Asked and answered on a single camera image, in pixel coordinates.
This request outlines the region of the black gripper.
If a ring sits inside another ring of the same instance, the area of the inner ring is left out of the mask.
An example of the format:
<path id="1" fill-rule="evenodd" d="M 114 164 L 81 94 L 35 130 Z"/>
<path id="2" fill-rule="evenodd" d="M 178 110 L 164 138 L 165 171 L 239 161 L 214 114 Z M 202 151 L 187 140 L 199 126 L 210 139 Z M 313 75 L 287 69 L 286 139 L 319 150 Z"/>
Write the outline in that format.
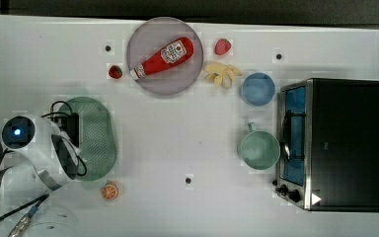
<path id="1" fill-rule="evenodd" d="M 79 115 L 73 113 L 59 119 L 61 136 L 68 139 L 75 147 L 79 146 Z"/>

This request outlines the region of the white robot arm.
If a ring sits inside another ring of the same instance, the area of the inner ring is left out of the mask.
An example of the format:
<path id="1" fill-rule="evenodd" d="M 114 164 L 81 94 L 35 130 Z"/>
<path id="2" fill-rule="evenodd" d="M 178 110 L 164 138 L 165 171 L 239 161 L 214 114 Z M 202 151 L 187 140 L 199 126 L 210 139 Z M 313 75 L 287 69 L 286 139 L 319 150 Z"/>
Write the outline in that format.
<path id="1" fill-rule="evenodd" d="M 75 180 L 79 150 L 48 118 L 19 115 L 9 119 L 2 141 L 19 163 L 6 168 L 0 183 L 3 237 L 78 237 L 78 218 L 50 201 L 50 194 Z"/>

